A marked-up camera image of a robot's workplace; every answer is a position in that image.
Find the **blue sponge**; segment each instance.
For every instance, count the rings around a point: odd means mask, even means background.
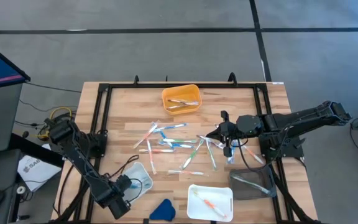
[[[169,199],[164,199],[162,203],[150,214],[151,220],[172,221],[175,218],[176,211]]]

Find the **black floor stripe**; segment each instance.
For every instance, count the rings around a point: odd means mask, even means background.
[[[259,24],[258,12],[256,10],[255,0],[249,0],[249,4],[251,6],[252,19],[254,20],[254,25],[255,25],[255,33],[256,33],[256,39],[258,41],[259,55],[260,55],[260,59],[263,61],[262,66],[264,70],[265,81],[271,82],[272,76],[270,75],[269,63],[267,61],[264,39],[262,37],[262,33],[260,30],[260,24]]]
[[[151,29],[83,29],[83,30],[0,30],[0,34],[169,34],[169,33],[225,33],[255,32],[254,28],[151,28]]]
[[[83,30],[0,30],[0,34],[170,34],[170,33],[227,33],[227,32],[255,32],[259,41],[261,35],[259,33],[274,32],[358,32],[358,27],[343,28],[260,28],[257,27],[210,27],[210,28],[150,28],[150,29],[83,29]]]
[[[261,32],[358,32],[358,27],[337,28],[261,28]]]

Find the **toothbrush in orange bin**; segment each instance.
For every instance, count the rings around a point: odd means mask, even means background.
[[[213,209],[218,215],[222,216],[223,218],[227,218],[227,215],[225,215],[220,209],[218,209],[214,204],[212,204],[209,200],[201,198],[197,191],[193,189],[193,193],[196,197],[204,201],[204,203],[211,209]]]

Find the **gray floor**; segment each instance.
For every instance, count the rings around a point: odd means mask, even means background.
[[[358,27],[356,0],[256,0],[262,27]],[[248,1],[0,0],[0,29],[252,27]],[[358,117],[358,32],[263,34],[272,80],[285,82],[292,110],[333,100]],[[0,35],[0,51],[34,83],[81,90],[86,81],[218,81],[235,72],[263,81],[254,33]],[[22,100],[40,108],[77,105],[79,94],[25,85]],[[17,120],[47,116],[20,105]],[[23,127],[15,126],[20,133]],[[349,126],[305,135],[306,165],[319,219],[358,223],[358,151]],[[358,142],[358,132],[354,133]],[[49,219],[58,179],[22,214]]]

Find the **white paper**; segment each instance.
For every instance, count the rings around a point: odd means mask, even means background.
[[[50,150],[49,144],[44,144],[42,147]],[[62,168],[48,164],[31,156],[24,156],[19,161],[17,172],[20,174],[20,176],[24,181],[33,180],[33,181],[41,182],[41,183],[25,182],[28,188],[32,192],[35,192],[41,186],[43,186],[43,184],[46,183],[47,180],[49,180],[55,174],[60,172],[61,169]]]

